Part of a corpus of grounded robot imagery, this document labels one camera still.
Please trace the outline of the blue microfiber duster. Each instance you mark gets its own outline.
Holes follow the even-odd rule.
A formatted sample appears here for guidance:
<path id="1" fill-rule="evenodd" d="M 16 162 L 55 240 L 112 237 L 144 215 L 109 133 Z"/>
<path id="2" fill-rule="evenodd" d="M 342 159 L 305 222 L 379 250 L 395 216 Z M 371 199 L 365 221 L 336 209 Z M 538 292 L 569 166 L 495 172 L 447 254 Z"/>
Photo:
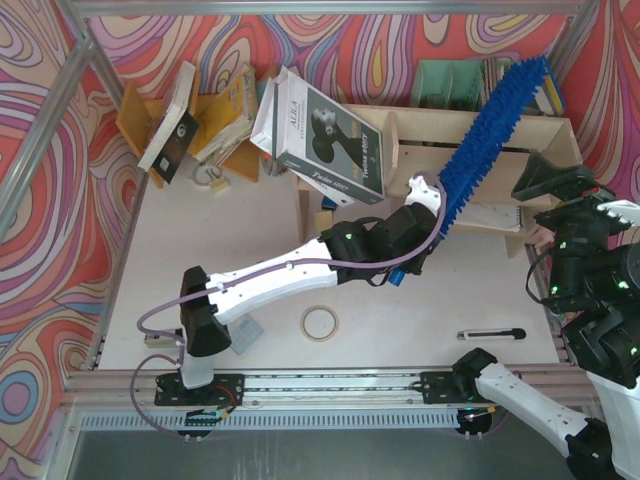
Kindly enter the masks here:
<path id="1" fill-rule="evenodd" d="M 511 139 L 516 124 L 542 85 L 545 69 L 539 57 L 511 65 L 474 120 L 462 143 L 438 174 L 446 194 L 446 209 L 438 234 L 413 264 L 423 261 L 445 238 L 475 189 L 494 166 L 502 147 Z"/>

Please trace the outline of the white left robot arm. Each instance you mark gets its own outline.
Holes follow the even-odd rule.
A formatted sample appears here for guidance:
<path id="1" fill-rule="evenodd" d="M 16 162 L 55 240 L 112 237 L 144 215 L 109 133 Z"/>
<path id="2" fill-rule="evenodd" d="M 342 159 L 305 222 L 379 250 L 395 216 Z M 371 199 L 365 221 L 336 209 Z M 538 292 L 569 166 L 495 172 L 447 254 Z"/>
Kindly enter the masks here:
<path id="1" fill-rule="evenodd" d="M 212 383 L 214 357 L 230 347 L 229 324 L 288 296 L 351 281 L 392 281 L 418 275 L 440 226 L 439 200 L 409 201 L 386 219 L 342 221 L 293 251 L 251 267 L 207 275 L 193 267 L 183 275 L 180 320 L 185 352 L 184 387 Z"/>

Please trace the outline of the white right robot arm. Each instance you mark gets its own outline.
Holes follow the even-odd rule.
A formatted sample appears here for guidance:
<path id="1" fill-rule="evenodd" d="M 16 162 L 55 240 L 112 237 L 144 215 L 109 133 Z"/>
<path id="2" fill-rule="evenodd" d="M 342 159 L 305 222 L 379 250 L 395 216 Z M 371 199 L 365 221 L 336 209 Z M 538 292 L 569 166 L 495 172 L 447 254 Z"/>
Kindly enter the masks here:
<path id="1" fill-rule="evenodd" d="M 512 190 L 519 201 L 543 195 L 538 213 L 553 233 L 551 264 L 537 304 L 565 322 L 569 364 L 524 371 L 476 348 L 413 384 L 427 405 L 457 409 L 461 422 L 501 407 L 543 436 L 577 479 L 639 475 L 639 246 L 609 239 L 639 223 L 636 203 L 618 198 L 583 165 L 557 166 L 532 153 Z"/>

